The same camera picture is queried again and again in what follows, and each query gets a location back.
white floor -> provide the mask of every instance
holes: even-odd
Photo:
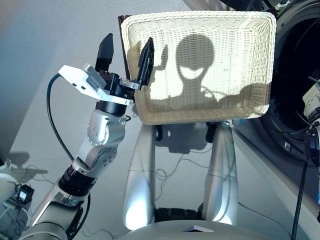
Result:
[[[47,118],[45,96],[50,78],[63,64],[82,66],[85,63],[91,63],[94,65],[99,43],[109,32],[114,34],[114,58],[109,70],[124,76],[117,17],[122,14],[187,11],[188,7],[181,0],[164,0],[160,3],[152,0],[95,0],[90,2],[38,0],[21,1],[19,4],[19,7],[12,12],[13,17],[8,21],[7,28],[4,28],[2,39],[5,42],[0,47],[14,50],[17,38],[23,38],[23,33],[27,32],[26,39],[19,42],[19,44],[25,43],[26,49],[24,52],[17,51],[17,64],[22,66],[25,61],[33,64],[29,65],[28,69],[24,69],[25,79],[22,79],[21,75],[6,77],[17,80],[21,84],[24,84],[25,81],[36,81],[37,89],[30,106],[26,106],[28,108],[11,148],[10,159],[12,163],[18,165],[13,166],[17,179],[25,174],[28,166],[34,165],[40,170],[30,166],[28,171],[32,177],[44,180],[40,174],[43,173],[47,179],[54,182],[70,165],[70,160],[59,146]],[[39,56],[32,55],[32,58],[28,58],[29,53],[34,51],[37,51]],[[39,66],[41,66],[41,73],[37,74]],[[14,73],[16,68],[10,66],[9,71]],[[20,94],[24,93],[19,92],[14,98],[18,98]],[[62,79],[57,80],[53,86],[53,118],[62,139],[74,156],[85,137],[86,127],[95,102],[94,99],[78,93]],[[128,107],[126,114],[134,115],[131,107]],[[83,228],[84,234],[79,233],[75,239],[112,239],[103,230],[108,230],[113,235],[128,232],[122,222],[123,196],[128,166],[140,126],[141,121],[138,117],[133,117],[127,123],[126,135],[119,145],[116,159],[102,174],[91,191],[91,207]],[[175,169],[182,156],[180,152],[191,149],[203,153],[211,148],[210,144],[205,143],[206,129],[203,125],[199,128],[197,126],[196,132],[192,132],[189,125],[181,126],[179,130],[180,134],[178,133],[178,136],[173,136],[176,138],[168,141],[179,144],[168,149],[166,143],[160,142],[158,144],[160,146],[156,148],[156,168],[164,169],[167,174]],[[192,132],[190,138],[184,136],[179,141],[179,137],[186,131]],[[237,157],[239,200],[248,207],[282,222],[290,231],[293,219],[288,211],[281,205],[268,184],[261,179],[246,157],[241,154]],[[186,158],[207,166],[210,151],[203,154],[191,152]],[[188,160],[182,160],[176,172],[164,185],[156,206],[198,209],[203,199],[206,173],[206,168],[197,166]],[[28,182],[35,189],[30,208],[34,213],[38,204],[49,191],[51,183],[31,179],[28,175],[24,180],[29,180]],[[161,192],[160,183],[157,180],[156,196]],[[17,213],[10,212],[13,218],[15,214]],[[22,217],[19,219],[26,220],[27,215],[23,212],[20,214]],[[1,224],[5,225],[0,225],[0,230],[6,232],[10,222],[9,217],[5,216],[1,220]],[[289,239],[286,232],[277,224],[242,207],[239,207],[238,225],[275,239]],[[8,234],[16,237],[14,230],[17,228],[18,226],[11,225]],[[308,238],[299,230],[297,239]]]

wire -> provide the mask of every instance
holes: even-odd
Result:
[[[99,233],[99,232],[105,232],[105,233],[107,233],[112,239],[115,239],[115,236],[110,232],[110,231],[108,231],[108,230],[106,230],[106,229],[99,229],[99,230],[97,230],[97,231],[95,231],[95,232],[91,232],[90,231],[90,229],[84,224],[83,225],[85,228],[86,228],[86,230],[89,232],[89,234],[85,234],[85,231],[84,231],[84,227],[82,228],[82,234],[83,234],[83,236],[85,236],[86,238],[90,238],[90,237],[92,237],[92,236],[94,236],[94,235],[96,235],[97,233]]]
[[[280,227],[282,227],[282,228],[285,230],[285,232],[288,234],[289,238],[291,239],[291,234],[290,234],[290,232],[286,229],[286,227],[285,227],[281,222],[279,222],[279,221],[277,221],[277,220],[274,220],[274,219],[272,219],[271,217],[268,217],[268,216],[266,216],[266,215],[263,215],[262,213],[260,213],[260,212],[258,212],[258,211],[255,211],[255,210],[247,207],[246,205],[243,205],[241,202],[238,202],[238,204],[239,204],[241,207],[249,210],[250,212],[253,212],[253,213],[255,213],[255,214],[257,214],[257,215],[259,215],[259,216],[261,216],[261,217],[263,217],[263,218],[265,218],[265,219],[268,219],[269,221],[272,221],[272,222],[278,224]]]
[[[129,122],[131,120],[131,117],[128,115],[125,115],[127,117],[127,119],[125,120],[126,122]]]
[[[66,145],[64,144],[63,140],[61,139],[57,128],[55,126],[54,120],[52,118],[52,114],[51,114],[51,104],[50,104],[50,96],[51,96],[51,89],[52,89],[52,85],[54,84],[54,82],[60,77],[60,74],[57,73],[56,75],[53,76],[53,78],[51,78],[48,87],[47,87],[47,91],[46,91],[46,110],[48,113],[48,117],[49,117],[49,121],[50,121],[50,125],[52,127],[52,130],[56,136],[56,138],[58,139],[60,145],[62,146],[63,150],[65,151],[65,153],[68,155],[69,159],[71,161],[74,160],[74,157],[72,156],[72,154],[70,153],[70,151],[68,150],[68,148],[66,147]],[[76,229],[76,231],[74,232],[74,235],[71,239],[73,239],[77,233],[80,231],[81,227],[83,226],[83,224],[85,223],[87,216],[88,216],[88,212],[90,209],[90,203],[91,203],[91,194],[89,193],[88,195],[88,199],[87,199],[87,206],[86,206],[86,210],[85,210],[85,214],[84,217],[79,225],[79,227]]]
[[[299,118],[300,118],[305,124],[310,125],[310,122],[308,122],[307,120],[305,120],[305,119],[303,118],[303,116],[301,116],[301,114],[297,111],[297,109],[295,109],[294,111],[295,111],[295,113],[299,116]]]
[[[86,210],[85,210],[85,214],[84,214],[84,216],[83,216],[83,219],[82,219],[82,221],[80,222],[79,227],[75,230],[73,236],[72,236],[69,240],[74,239],[74,237],[78,234],[78,232],[80,231],[80,229],[81,229],[82,226],[84,225],[84,223],[85,223],[85,221],[86,221],[86,219],[87,219],[88,213],[89,213],[90,203],[91,203],[91,196],[90,196],[90,194],[89,194],[89,195],[88,195],[88,199],[87,199]]]
[[[65,151],[65,153],[68,155],[68,157],[70,158],[71,161],[74,160],[74,157],[71,155],[71,153],[69,152],[69,150],[67,149],[66,145],[64,144],[64,142],[62,141],[57,128],[55,126],[54,120],[52,118],[51,115],[51,105],[50,105],[50,95],[51,95],[51,89],[52,89],[52,85],[54,84],[54,82],[57,80],[57,78],[60,77],[60,74],[57,73],[56,75],[53,76],[53,78],[51,78],[48,87],[47,87],[47,91],[46,91],[46,111],[48,113],[48,117],[49,117],[49,121],[50,121],[50,125],[52,127],[52,130],[56,136],[56,138],[58,139],[59,143],[61,144],[63,150]]]
[[[212,149],[212,147],[209,150],[204,151],[204,152],[198,152],[198,151],[190,151],[190,152],[191,153],[196,153],[196,154],[205,154],[205,153],[209,152],[211,149]],[[178,162],[176,163],[175,168],[173,169],[173,171],[170,174],[167,174],[166,171],[163,170],[162,168],[158,168],[155,171],[155,175],[161,181],[161,184],[160,184],[160,194],[154,201],[157,201],[162,196],[164,185],[166,184],[167,180],[177,171],[178,166],[179,166],[181,161],[188,161],[188,162],[191,162],[194,165],[197,165],[197,166],[199,166],[201,168],[206,168],[206,169],[208,168],[208,166],[201,165],[201,164],[199,164],[199,163],[197,163],[195,161],[192,161],[192,160],[190,160],[188,158],[183,158],[184,156],[185,156],[185,154],[181,155],[181,157],[179,158]]]
[[[306,131],[309,128],[309,126],[306,126],[300,130],[297,131],[277,131],[277,130],[273,130],[273,132],[278,133],[278,134],[299,134],[302,133],[304,131]]]
[[[40,174],[42,175],[42,177],[43,177],[45,180],[36,179],[36,178],[34,178],[33,176],[31,176],[31,175],[30,175],[30,172],[28,172],[28,170],[29,170],[30,167],[33,167],[33,168],[36,168],[36,169],[40,170],[37,166],[35,166],[35,165],[33,165],[33,164],[27,166],[26,169],[25,169],[25,173],[24,173],[23,177],[20,178],[20,179],[17,181],[18,183],[20,183],[20,182],[27,176],[27,174],[28,174],[29,177],[30,177],[31,179],[35,180],[35,181],[39,181],[39,182],[49,182],[49,183],[51,183],[52,185],[54,185],[54,183],[53,183],[52,181],[50,181],[49,179],[47,179],[43,173],[40,173]]]
[[[302,197],[303,197],[304,189],[305,189],[307,168],[308,168],[308,163],[305,162],[303,164],[301,180],[300,180],[300,187],[299,187],[299,193],[298,193],[298,198],[297,198],[297,201],[296,201],[296,208],[295,208],[293,225],[292,225],[291,240],[295,240],[296,239],[296,235],[297,235],[298,221],[299,221]]]
[[[315,20],[314,23],[312,23],[308,29],[303,33],[303,35],[300,37],[299,41],[297,42],[297,44],[295,45],[293,51],[295,52],[297,50],[298,45],[300,44],[300,42],[302,41],[302,39],[304,38],[304,36],[307,34],[307,32],[319,21],[319,19]]]

woven basket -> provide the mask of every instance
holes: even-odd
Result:
[[[147,125],[257,118],[269,107],[276,20],[267,12],[183,11],[121,25],[130,76],[149,37],[154,67],[135,92]]]

